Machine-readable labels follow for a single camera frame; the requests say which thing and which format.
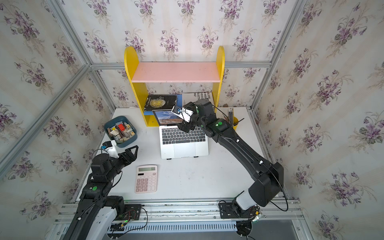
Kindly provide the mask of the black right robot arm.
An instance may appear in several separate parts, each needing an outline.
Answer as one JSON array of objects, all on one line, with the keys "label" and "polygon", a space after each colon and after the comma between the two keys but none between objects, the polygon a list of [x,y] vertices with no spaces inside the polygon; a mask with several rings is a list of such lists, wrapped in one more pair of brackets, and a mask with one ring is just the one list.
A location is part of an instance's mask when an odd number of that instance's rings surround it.
[{"label": "black right robot arm", "polygon": [[253,206],[266,207],[279,192],[284,191],[284,168],[271,163],[253,150],[225,119],[216,116],[208,99],[190,102],[182,108],[174,106],[172,113],[182,119],[177,124],[185,132],[200,127],[216,143],[227,149],[247,170],[254,183],[233,200],[235,211],[245,211]]}]

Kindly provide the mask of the silver laptop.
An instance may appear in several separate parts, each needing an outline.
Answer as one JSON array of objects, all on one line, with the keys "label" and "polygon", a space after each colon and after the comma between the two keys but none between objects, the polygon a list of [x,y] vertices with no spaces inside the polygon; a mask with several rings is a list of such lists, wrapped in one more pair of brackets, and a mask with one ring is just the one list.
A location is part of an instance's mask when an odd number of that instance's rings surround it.
[{"label": "silver laptop", "polygon": [[171,110],[153,111],[153,114],[159,124],[162,159],[198,158],[209,154],[208,137],[203,130],[183,132],[177,126],[183,119]]}]

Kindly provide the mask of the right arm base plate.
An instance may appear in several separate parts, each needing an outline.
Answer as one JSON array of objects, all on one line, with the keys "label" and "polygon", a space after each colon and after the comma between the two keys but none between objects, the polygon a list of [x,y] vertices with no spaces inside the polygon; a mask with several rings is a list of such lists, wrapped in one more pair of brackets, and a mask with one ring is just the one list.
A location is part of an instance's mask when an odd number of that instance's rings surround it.
[{"label": "right arm base plate", "polygon": [[247,210],[243,210],[233,202],[226,202],[223,200],[218,202],[218,207],[221,219],[254,220],[257,219],[261,213],[259,206],[253,206]]}]

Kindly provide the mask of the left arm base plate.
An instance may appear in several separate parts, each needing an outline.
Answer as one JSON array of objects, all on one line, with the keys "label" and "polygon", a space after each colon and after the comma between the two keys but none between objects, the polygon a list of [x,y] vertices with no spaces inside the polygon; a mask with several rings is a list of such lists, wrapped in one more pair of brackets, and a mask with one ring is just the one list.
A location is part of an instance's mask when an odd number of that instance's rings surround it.
[{"label": "left arm base plate", "polygon": [[115,218],[115,221],[137,221],[140,218],[141,214],[141,207],[140,204],[129,204],[125,205],[125,209],[123,210],[122,214],[118,214]]}]

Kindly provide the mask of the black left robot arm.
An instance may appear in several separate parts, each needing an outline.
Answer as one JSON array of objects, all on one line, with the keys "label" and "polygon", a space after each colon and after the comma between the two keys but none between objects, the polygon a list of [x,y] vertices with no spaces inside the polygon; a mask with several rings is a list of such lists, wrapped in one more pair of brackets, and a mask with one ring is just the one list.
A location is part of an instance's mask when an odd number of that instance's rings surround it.
[{"label": "black left robot arm", "polygon": [[96,155],[91,174],[80,195],[74,218],[64,236],[65,240],[101,240],[113,220],[125,209],[122,196],[110,196],[114,178],[137,159],[138,146],[126,149],[117,158],[105,150]]}]

